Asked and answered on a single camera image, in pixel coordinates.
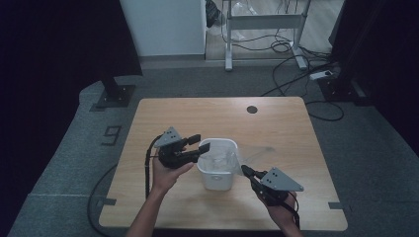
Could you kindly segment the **crumpled clear plastic sheet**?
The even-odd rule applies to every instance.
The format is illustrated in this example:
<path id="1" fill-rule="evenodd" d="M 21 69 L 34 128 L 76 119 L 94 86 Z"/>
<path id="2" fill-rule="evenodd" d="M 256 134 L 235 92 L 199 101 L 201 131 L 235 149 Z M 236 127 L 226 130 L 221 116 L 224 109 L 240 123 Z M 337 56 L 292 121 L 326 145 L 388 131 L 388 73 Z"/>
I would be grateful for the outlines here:
<path id="1" fill-rule="evenodd" d="M 253 8 L 250 0 L 233 0 L 231 13 L 234 17 L 257 15 L 257 11 Z"/>

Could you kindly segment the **white power strip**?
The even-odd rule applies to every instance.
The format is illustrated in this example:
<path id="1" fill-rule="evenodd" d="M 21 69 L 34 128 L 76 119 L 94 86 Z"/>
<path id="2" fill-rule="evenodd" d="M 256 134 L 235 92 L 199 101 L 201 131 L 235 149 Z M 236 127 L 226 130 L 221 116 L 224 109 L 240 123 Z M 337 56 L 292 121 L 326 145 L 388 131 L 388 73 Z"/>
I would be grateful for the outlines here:
<path id="1" fill-rule="evenodd" d="M 320 72 L 315 72 L 309 75 L 310 80 L 318 80 L 318 79 L 324 79 L 327 77 L 332 76 L 333 73 L 330 70 L 324 70 Z"/>

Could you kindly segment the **person's left hand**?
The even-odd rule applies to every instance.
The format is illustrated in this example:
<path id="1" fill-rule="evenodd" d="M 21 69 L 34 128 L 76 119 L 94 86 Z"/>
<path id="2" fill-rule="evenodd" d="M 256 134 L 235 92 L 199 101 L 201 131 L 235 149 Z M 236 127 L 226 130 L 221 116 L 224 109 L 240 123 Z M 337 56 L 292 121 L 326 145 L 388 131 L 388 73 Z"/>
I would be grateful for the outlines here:
<path id="1" fill-rule="evenodd" d="M 178 178 L 190 171 L 194 167 L 192 162 L 183 165 L 177 169 L 164 167 L 158 158 L 152 163 L 152 188 L 153 194 L 166 195 L 168 191 L 176 184 Z"/>

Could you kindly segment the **black curtain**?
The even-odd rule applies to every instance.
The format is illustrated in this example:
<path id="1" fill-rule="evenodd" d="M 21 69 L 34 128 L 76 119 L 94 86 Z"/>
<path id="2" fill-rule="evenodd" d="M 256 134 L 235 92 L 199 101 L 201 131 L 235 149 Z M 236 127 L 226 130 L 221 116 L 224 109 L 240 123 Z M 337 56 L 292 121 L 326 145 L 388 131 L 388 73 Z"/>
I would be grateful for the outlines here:
<path id="1" fill-rule="evenodd" d="M 332 55 L 419 156 L 419 0 L 344 0 Z"/>
<path id="2" fill-rule="evenodd" d="M 37 177 L 84 88 L 140 72 L 120 0 L 0 0 L 0 186 Z"/>

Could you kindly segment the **white plastic bin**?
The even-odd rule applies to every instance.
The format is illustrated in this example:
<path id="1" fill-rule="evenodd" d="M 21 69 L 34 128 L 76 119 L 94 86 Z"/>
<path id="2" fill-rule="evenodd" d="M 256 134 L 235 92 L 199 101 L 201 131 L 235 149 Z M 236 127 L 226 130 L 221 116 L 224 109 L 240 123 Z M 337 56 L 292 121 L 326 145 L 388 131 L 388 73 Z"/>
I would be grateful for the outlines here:
<path id="1" fill-rule="evenodd" d="M 233 184 L 233 175 L 240 172 L 238 147 L 228 138 L 207 138 L 200 145 L 210 144 L 209 152 L 198 159 L 198 169 L 203 185 L 211 191 L 228 191 Z"/>

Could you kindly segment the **person's right hand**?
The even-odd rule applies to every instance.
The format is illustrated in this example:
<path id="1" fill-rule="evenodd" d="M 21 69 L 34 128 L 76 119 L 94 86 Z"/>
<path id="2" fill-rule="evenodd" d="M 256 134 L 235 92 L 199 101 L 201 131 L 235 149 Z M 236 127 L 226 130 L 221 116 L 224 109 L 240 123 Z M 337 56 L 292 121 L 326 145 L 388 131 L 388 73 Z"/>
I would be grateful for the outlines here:
<path id="1" fill-rule="evenodd" d="M 294 209 L 296 201 L 296 193 L 290 192 L 289 196 L 285 200 L 285 204 L 287 204 L 291 209 Z M 271 219 L 278 225 L 278 227 L 283 232 L 290 232 L 292 229 L 297 229 L 297 226 L 294 222 L 293 214 L 287 210 L 282 205 L 277 206 L 268 206 L 266 205 L 268 213 Z"/>

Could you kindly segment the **dark bag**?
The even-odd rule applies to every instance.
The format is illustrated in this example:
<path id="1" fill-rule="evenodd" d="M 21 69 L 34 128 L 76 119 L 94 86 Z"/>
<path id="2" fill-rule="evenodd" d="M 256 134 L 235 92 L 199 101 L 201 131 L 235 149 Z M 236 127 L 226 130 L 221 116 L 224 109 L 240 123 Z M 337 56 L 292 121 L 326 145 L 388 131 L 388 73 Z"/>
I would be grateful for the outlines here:
<path id="1" fill-rule="evenodd" d="M 222 20 L 222 13 L 218 10 L 212 0 L 206 0 L 206 20 L 207 27 L 219 26 Z"/>

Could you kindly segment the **white cabinet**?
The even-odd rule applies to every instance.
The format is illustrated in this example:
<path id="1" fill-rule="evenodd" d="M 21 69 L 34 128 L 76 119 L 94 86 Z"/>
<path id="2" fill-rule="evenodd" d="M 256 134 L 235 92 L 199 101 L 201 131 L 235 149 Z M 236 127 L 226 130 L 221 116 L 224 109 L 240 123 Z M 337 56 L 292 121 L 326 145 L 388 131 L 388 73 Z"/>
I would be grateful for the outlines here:
<path id="1" fill-rule="evenodd" d="M 205 54 L 205 0 L 120 2 L 139 56 Z"/>

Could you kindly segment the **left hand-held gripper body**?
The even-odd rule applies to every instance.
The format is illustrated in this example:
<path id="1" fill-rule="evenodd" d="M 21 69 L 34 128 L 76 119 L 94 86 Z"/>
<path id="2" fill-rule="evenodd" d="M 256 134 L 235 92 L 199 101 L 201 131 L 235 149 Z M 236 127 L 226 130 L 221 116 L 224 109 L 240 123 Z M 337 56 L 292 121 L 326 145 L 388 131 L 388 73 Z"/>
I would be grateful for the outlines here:
<path id="1" fill-rule="evenodd" d="M 199 150 L 184 151 L 188 137 L 182 137 L 178 131 L 170 126 L 154 143 L 158 149 L 158 159 L 164 167 L 177 169 L 187 163 L 197 163 Z"/>

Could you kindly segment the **black stand base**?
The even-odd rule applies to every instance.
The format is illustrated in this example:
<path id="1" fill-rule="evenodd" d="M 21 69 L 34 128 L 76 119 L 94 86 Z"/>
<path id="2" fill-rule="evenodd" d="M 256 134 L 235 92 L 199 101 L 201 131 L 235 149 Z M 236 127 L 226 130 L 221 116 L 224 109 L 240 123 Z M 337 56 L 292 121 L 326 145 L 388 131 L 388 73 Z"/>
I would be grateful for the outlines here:
<path id="1" fill-rule="evenodd" d="M 368 91 L 356 81 L 343 79 L 319 79 L 318 86 L 327 102 L 353 103 L 359 107 L 369 107 L 373 104 Z"/>

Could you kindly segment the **black stand with base plate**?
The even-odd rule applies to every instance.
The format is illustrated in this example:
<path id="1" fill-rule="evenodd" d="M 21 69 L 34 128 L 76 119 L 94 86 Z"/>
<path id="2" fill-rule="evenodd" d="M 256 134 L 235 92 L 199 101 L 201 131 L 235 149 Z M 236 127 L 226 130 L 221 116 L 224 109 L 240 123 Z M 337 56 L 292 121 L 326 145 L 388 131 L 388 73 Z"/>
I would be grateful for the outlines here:
<path id="1" fill-rule="evenodd" d="M 119 85 L 116 79 L 105 78 L 102 80 L 104 91 L 97 103 L 90 109 L 91 112 L 103 112 L 109 108 L 126 108 L 132 98 L 134 85 Z"/>

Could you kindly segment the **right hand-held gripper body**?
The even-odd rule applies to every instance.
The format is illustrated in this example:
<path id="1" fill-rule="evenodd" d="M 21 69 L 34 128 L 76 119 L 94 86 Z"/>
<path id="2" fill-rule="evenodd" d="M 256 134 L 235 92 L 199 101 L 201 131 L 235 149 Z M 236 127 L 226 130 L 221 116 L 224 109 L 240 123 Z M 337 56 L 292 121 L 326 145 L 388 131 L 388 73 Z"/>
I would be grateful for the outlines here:
<path id="1" fill-rule="evenodd" d="M 274 167 L 259 180 L 255 177 L 256 182 L 251 182 L 252 190 L 255 194 L 262 198 L 266 205 L 276 206 L 285 202 L 289 192 L 302 192 L 304 187 Z"/>

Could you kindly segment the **white metal desk frame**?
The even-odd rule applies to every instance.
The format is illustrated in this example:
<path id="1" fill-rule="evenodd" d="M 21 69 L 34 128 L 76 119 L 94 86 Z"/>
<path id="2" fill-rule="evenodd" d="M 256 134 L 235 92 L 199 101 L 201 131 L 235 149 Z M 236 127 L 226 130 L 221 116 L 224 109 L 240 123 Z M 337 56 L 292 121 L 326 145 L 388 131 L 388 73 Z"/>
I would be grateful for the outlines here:
<path id="1" fill-rule="evenodd" d="M 307 0 L 300 14 L 276 14 L 276 15 L 252 15 L 234 16 L 232 14 L 232 0 L 228 2 L 226 16 L 226 44 L 225 44 L 225 70 L 232 70 L 232 41 L 231 33 L 233 30 L 272 30 L 272 29 L 292 29 L 294 30 L 293 41 L 290 47 L 300 70 L 308 68 L 308 60 L 303 58 L 300 49 L 300 39 L 307 19 L 311 0 Z"/>

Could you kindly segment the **clear plastic bag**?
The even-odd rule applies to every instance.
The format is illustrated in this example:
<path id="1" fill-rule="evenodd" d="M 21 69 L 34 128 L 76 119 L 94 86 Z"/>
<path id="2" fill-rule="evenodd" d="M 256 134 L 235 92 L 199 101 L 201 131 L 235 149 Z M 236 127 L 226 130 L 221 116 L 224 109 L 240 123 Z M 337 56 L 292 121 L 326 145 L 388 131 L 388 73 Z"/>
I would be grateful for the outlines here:
<path id="1" fill-rule="evenodd" d="M 237 144 L 227 138 L 208 138 L 200 143 L 209 145 L 209 151 L 202 154 L 198 160 L 198 168 L 202 173 L 243 175 L 241 166 L 253 169 L 258 164 L 266 163 L 276 149 L 272 146 L 254 146 Z"/>

